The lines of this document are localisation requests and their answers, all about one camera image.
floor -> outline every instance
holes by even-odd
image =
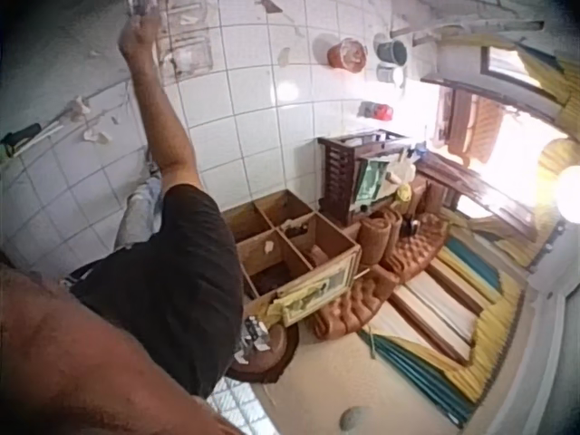
[[[326,65],[341,38],[372,47],[377,33],[405,25],[390,1],[276,3],[283,14],[266,15],[253,0],[208,0],[195,35],[208,40],[212,68],[166,86],[222,209],[284,188],[315,206],[324,163],[314,138],[375,127],[424,137],[435,121],[437,87],[413,80],[435,68],[429,46],[409,47],[405,92],[377,81],[372,48],[361,73]],[[51,277],[111,252],[126,197],[143,177],[146,141],[131,82],[87,96],[86,119],[61,120],[61,130],[0,169],[2,249]],[[358,117],[362,101],[390,104],[394,119]],[[111,142],[84,140],[88,129]]]

bright light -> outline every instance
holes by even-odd
[[[564,219],[580,224],[580,166],[566,168],[558,177],[556,185],[556,204]]]
[[[298,86],[292,82],[281,82],[276,88],[278,100],[281,102],[293,102],[298,99]]]

